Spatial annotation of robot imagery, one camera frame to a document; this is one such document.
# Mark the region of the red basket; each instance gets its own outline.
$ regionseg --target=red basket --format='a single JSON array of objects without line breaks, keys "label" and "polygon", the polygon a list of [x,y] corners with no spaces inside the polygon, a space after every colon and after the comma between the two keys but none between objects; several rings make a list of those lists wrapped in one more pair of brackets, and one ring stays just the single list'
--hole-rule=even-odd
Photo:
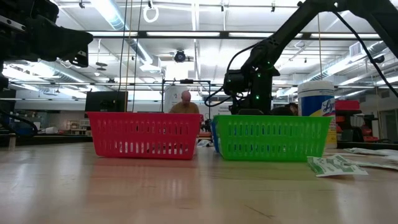
[{"label": "red basket", "polygon": [[105,157],[192,159],[200,114],[87,112],[95,153]]}]

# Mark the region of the computer monitor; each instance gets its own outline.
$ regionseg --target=computer monitor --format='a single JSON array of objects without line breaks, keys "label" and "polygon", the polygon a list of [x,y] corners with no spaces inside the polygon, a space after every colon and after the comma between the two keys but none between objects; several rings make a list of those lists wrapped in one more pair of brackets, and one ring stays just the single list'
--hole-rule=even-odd
[{"label": "computer monitor", "polygon": [[128,93],[125,91],[88,92],[85,111],[125,112]]}]

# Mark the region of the plastic basket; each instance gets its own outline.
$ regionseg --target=plastic basket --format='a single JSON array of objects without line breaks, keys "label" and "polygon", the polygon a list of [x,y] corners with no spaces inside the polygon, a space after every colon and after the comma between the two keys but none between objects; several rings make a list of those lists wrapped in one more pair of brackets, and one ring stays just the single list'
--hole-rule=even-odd
[{"label": "plastic basket", "polygon": [[95,152],[104,157],[192,159],[200,114],[87,112]]},{"label": "plastic basket", "polygon": [[331,118],[301,116],[216,116],[223,158],[246,161],[307,161],[321,157]]}]

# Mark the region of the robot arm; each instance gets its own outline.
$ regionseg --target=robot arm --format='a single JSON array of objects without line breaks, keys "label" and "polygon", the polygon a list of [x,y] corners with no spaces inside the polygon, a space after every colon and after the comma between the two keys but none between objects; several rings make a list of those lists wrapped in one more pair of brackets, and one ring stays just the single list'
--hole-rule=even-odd
[{"label": "robot arm", "polygon": [[68,60],[88,66],[93,36],[55,24],[58,7],[49,0],[0,0],[0,91],[8,85],[1,75],[4,61]]},{"label": "robot arm", "polygon": [[259,42],[240,70],[227,71],[224,92],[236,96],[250,91],[244,100],[234,100],[232,114],[269,114],[272,100],[272,77],[279,76],[274,64],[287,44],[320,12],[349,10],[366,19],[381,39],[398,57],[398,11],[389,0],[306,0],[269,38]]}]

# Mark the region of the paper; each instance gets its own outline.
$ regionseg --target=paper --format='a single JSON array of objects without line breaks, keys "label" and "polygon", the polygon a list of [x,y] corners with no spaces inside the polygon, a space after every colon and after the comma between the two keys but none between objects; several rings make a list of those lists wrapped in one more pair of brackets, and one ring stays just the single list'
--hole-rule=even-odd
[{"label": "paper", "polygon": [[337,160],[341,161],[344,165],[356,165],[356,166],[360,166],[360,167],[378,167],[378,168],[384,168],[384,169],[398,170],[398,166],[381,165],[381,164],[377,164],[377,163],[373,163],[373,162],[352,161],[352,160],[346,159],[339,155],[328,157],[328,159],[333,159],[333,160],[337,159]]},{"label": "paper", "polygon": [[380,150],[370,150],[361,148],[344,149],[346,152],[354,154],[367,154],[367,155],[377,155],[377,156],[398,156],[398,151],[391,149],[380,149]]},{"label": "paper", "polygon": [[334,158],[308,157],[307,162],[317,177],[331,175],[367,175],[368,173],[356,165],[345,165],[346,159],[337,155]]},{"label": "paper", "polygon": [[352,153],[332,153],[332,152],[324,152],[324,156],[334,156],[334,155],[341,155],[341,156],[350,156],[350,157],[366,157],[365,155],[360,154],[352,154]]},{"label": "paper", "polygon": [[398,164],[398,156],[386,156],[383,159],[387,159],[389,162]]}]

